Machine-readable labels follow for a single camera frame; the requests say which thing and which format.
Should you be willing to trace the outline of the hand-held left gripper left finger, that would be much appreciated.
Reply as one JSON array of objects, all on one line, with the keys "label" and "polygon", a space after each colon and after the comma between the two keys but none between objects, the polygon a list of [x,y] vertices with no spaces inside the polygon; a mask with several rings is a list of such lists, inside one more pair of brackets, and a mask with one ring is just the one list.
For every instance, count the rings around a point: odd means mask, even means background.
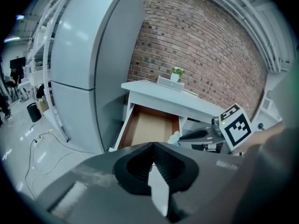
[{"label": "hand-held left gripper left finger", "polygon": [[35,201],[43,217],[58,224],[167,224],[150,196],[124,190],[114,164],[143,144],[91,157],[56,179]]}]

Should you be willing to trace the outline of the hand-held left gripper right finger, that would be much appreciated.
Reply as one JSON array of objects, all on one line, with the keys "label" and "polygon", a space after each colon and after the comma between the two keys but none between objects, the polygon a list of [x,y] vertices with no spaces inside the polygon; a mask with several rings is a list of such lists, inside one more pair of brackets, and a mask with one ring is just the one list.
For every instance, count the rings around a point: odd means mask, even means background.
[{"label": "hand-held left gripper right finger", "polygon": [[173,222],[207,205],[232,179],[241,156],[153,146],[153,204]]}]

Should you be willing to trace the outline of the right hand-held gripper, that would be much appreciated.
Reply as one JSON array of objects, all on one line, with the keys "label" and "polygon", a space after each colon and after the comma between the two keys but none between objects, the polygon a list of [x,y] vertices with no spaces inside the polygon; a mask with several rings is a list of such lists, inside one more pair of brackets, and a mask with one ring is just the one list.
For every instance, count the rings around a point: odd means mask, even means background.
[{"label": "right hand-held gripper", "polygon": [[231,153],[253,134],[245,110],[237,103],[219,116],[212,117],[211,125],[192,131],[179,138],[181,147],[214,153]]}]

